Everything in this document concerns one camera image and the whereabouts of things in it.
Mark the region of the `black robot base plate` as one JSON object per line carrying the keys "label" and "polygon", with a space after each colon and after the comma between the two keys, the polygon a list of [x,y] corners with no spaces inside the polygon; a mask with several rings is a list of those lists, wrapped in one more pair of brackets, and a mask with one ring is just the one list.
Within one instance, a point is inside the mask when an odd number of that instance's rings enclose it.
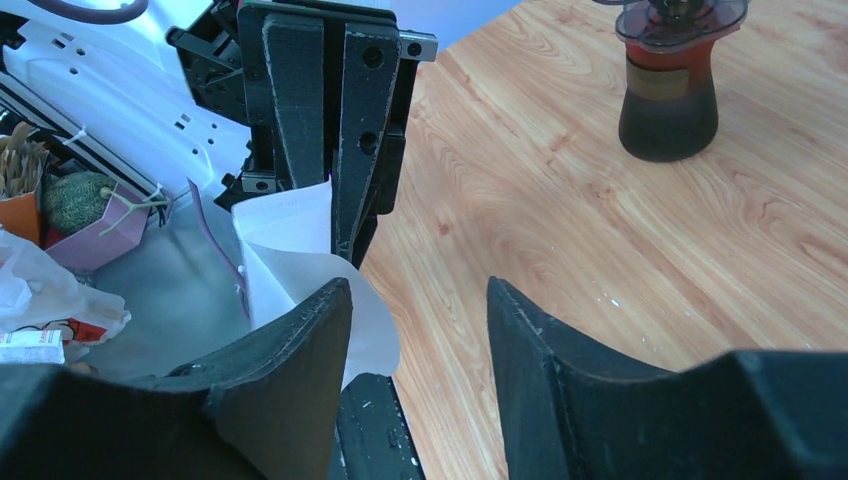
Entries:
{"label": "black robot base plate", "polygon": [[391,378],[362,374],[343,391],[329,480],[424,480]]}

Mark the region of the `white paper sheet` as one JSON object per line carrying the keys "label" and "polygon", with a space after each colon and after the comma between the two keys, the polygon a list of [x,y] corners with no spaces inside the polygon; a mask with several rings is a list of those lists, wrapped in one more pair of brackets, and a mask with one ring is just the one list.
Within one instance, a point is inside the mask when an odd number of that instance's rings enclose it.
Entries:
{"label": "white paper sheet", "polygon": [[290,312],[333,278],[348,280],[352,323],[341,385],[358,375],[391,376],[400,362],[386,302],[349,261],[332,254],[329,181],[237,203],[231,214],[242,252],[251,327]]}

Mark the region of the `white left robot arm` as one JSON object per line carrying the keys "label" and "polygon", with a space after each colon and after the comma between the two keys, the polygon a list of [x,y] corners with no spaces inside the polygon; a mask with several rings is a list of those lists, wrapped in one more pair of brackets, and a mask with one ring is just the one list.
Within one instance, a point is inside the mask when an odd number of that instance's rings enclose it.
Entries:
{"label": "white left robot arm", "polygon": [[330,181],[330,249],[360,265],[437,52],[356,1],[5,1],[1,101],[137,188],[230,209]]}

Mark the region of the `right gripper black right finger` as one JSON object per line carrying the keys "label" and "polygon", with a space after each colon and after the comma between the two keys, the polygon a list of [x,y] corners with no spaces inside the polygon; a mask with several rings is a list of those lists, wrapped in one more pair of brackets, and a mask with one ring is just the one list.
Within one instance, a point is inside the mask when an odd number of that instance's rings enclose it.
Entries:
{"label": "right gripper black right finger", "polygon": [[682,372],[616,351],[491,278],[513,479],[843,479],[847,357],[734,350]]}

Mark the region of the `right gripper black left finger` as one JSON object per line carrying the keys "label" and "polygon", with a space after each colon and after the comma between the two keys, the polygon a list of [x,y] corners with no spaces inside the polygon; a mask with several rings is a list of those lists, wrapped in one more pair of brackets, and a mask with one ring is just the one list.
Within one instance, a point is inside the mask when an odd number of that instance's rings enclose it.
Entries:
{"label": "right gripper black left finger", "polygon": [[324,479],[352,299],[335,278],[167,376],[1,369],[5,479]]}

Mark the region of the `smoky transparent coffee dripper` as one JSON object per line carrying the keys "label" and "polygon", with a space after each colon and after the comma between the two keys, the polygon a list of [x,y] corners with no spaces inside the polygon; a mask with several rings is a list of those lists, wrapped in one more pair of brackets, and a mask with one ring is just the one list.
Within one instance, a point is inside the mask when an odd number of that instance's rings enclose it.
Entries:
{"label": "smoky transparent coffee dripper", "polygon": [[598,1],[621,6],[616,35],[647,50],[674,50],[722,38],[738,30],[747,17],[747,0]]}

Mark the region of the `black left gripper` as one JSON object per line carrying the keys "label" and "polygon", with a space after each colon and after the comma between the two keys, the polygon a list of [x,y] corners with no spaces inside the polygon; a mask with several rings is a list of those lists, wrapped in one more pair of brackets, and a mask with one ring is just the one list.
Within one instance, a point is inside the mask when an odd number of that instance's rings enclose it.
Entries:
{"label": "black left gripper", "polygon": [[435,36],[384,8],[326,1],[215,1],[172,28],[195,102],[250,129],[218,204],[329,181],[333,252],[365,256],[393,211],[417,68]]}

